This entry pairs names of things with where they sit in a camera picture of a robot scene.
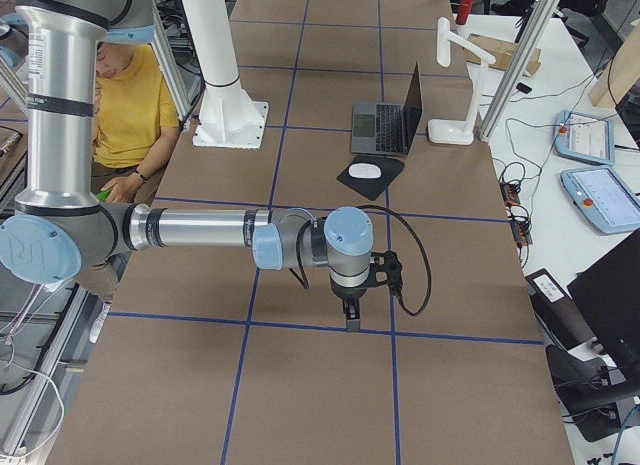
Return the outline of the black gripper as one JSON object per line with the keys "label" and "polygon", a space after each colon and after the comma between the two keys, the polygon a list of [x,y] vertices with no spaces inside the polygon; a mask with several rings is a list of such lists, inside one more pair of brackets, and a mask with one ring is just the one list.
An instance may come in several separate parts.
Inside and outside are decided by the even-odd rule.
{"label": "black gripper", "polygon": [[330,280],[331,290],[343,302],[346,330],[358,332],[361,329],[360,298],[366,293],[366,286],[348,287]]}

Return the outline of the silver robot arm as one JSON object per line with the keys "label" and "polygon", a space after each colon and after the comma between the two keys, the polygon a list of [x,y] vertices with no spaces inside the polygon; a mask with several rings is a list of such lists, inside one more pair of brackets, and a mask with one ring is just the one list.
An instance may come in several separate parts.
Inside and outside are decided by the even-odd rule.
{"label": "silver robot arm", "polygon": [[153,0],[16,0],[29,31],[28,169],[1,227],[1,262],[48,284],[74,278],[110,304],[112,256],[168,245],[250,247],[261,269],[327,267],[346,325],[360,325],[373,227],[361,210],[152,207],[180,121],[152,49]]}

